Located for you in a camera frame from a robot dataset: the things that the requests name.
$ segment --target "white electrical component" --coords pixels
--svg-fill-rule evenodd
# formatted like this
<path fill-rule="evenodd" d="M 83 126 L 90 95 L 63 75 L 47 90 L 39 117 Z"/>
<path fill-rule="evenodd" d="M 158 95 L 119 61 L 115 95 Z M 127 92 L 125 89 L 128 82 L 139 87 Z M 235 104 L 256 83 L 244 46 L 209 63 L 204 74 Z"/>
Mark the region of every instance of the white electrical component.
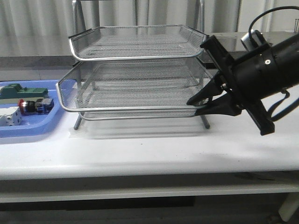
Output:
<path fill-rule="evenodd" d="M 18 106 L 0 108 L 0 126 L 15 126 L 21 122 L 22 116 Z"/>

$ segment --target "metal mesh tray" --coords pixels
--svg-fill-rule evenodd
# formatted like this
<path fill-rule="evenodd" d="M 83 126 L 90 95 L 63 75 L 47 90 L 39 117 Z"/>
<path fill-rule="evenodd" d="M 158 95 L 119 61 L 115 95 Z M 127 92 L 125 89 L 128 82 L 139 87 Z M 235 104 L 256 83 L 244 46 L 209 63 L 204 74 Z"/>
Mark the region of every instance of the metal mesh tray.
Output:
<path fill-rule="evenodd" d="M 70 37 L 80 61 L 193 57 L 206 35 L 183 25 L 97 27 Z"/>
<path fill-rule="evenodd" d="M 196 58 L 79 63 L 57 83 L 62 107 L 85 119 L 190 117 L 203 87 Z"/>

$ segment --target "blue plastic tray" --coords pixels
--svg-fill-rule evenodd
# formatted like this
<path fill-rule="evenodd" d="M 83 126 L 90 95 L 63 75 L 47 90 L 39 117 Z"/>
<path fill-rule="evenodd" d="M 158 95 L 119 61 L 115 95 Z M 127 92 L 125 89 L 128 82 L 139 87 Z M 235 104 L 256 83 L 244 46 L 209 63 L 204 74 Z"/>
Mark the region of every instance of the blue plastic tray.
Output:
<path fill-rule="evenodd" d="M 19 83 L 22 87 L 41 87 L 47 88 L 49 98 L 53 98 L 54 107 L 49 114 L 22 115 L 22 122 L 18 126 L 0 126 L 0 138 L 39 135 L 50 131 L 57 125 L 62 111 L 55 88 L 57 80 L 34 80 L 34 81 L 9 81 L 0 82 L 0 86 L 12 83 Z M 17 104 L 4 104 L 0 108 L 17 106 Z"/>

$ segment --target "white curtain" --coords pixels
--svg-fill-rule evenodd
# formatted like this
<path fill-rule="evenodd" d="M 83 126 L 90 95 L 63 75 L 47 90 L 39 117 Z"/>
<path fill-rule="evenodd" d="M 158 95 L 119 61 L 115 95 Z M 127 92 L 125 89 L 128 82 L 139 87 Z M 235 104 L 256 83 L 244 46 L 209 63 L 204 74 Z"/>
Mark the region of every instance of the white curtain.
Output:
<path fill-rule="evenodd" d="M 298 0 L 205 0 L 205 32 L 245 31 L 252 18 L 270 7 Z M 82 1 L 86 28 L 184 24 L 193 27 L 196 0 Z M 257 23 L 265 31 L 293 28 L 296 12 L 281 12 Z M 72 35 L 71 0 L 0 0 L 0 36 Z"/>

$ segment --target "gray countertop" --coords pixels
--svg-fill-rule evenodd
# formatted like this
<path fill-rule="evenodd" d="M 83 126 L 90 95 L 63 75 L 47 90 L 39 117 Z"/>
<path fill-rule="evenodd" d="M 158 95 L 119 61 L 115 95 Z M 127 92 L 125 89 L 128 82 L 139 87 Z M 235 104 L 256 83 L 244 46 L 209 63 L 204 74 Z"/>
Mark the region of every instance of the gray countertop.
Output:
<path fill-rule="evenodd" d="M 239 33 L 213 33 L 224 47 L 238 57 L 244 54 Z M 287 32 L 264 33 L 268 42 L 277 44 L 294 35 Z M 0 37 L 0 68 L 71 66 L 75 63 L 71 55 L 67 36 L 5 36 Z M 203 63 L 212 63 L 207 54 L 201 56 Z"/>

